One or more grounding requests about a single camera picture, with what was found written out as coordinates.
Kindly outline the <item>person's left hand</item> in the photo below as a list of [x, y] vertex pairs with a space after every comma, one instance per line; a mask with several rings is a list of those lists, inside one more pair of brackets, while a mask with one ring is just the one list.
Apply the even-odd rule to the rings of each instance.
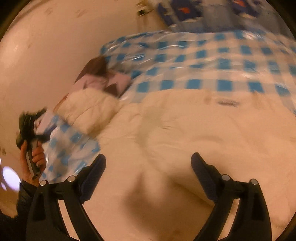
[[[21, 146], [21, 152], [20, 152], [20, 164], [22, 166], [22, 180], [26, 181], [29, 184], [32, 184], [33, 186], [38, 187], [39, 177], [33, 180], [28, 167], [27, 158], [26, 158], [27, 147], [28, 147], [28, 143], [27, 141], [24, 141]], [[32, 156], [33, 156], [33, 162], [37, 165], [38, 168], [40, 168], [40, 172], [43, 173], [43, 171], [46, 168], [46, 160], [45, 160], [44, 149], [42, 147], [42, 142], [40, 141], [37, 142], [37, 147], [33, 150]]]

